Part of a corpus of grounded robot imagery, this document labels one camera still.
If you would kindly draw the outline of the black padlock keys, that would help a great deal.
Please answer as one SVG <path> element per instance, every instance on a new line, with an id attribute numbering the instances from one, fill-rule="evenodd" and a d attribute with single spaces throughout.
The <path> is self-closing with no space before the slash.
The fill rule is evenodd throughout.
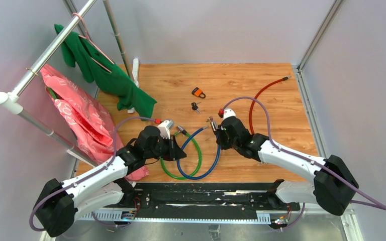
<path id="1" fill-rule="evenodd" d="M 200 111 L 200 109 L 199 109 L 199 107 L 198 107 L 198 104 L 196 103 L 196 102 L 192 102 L 191 103 L 191 108 L 192 108 L 192 110 L 193 111 L 195 111 L 196 113 L 201 113 L 201 111 Z"/>

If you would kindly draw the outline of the orange black padlock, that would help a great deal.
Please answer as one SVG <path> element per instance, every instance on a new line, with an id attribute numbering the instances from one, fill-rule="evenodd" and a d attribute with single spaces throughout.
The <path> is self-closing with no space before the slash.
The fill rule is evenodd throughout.
<path id="1" fill-rule="evenodd" d="M 194 88 L 191 93 L 195 97 L 202 98 L 202 99 L 206 98 L 206 95 L 204 94 L 204 92 L 198 87 Z"/>

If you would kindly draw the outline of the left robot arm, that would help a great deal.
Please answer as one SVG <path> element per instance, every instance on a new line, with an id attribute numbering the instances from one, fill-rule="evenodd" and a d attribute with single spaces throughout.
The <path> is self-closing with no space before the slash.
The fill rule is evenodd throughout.
<path id="1" fill-rule="evenodd" d="M 137 138 L 97 167 L 62 182 L 49 180 L 33 207 L 29 225 L 57 237 L 89 212 L 116 203 L 129 207 L 134 194 L 126 176 L 143 167 L 148 159 L 176 161 L 185 157 L 187 154 L 167 126 L 146 126 Z"/>

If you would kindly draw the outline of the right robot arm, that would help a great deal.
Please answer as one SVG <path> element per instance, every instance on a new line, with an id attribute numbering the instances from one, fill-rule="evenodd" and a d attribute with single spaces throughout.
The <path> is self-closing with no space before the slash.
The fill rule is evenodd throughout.
<path id="1" fill-rule="evenodd" d="M 281 209 L 291 202 L 313 203 L 330 214 L 341 216 L 359 187 L 340 157 L 309 156 L 268 136 L 251 134 L 235 116 L 223 119 L 220 125 L 213 126 L 213 131 L 221 149 L 234 149 L 245 158 L 277 165 L 306 179 L 296 184 L 277 181 L 267 195 L 272 209 Z"/>

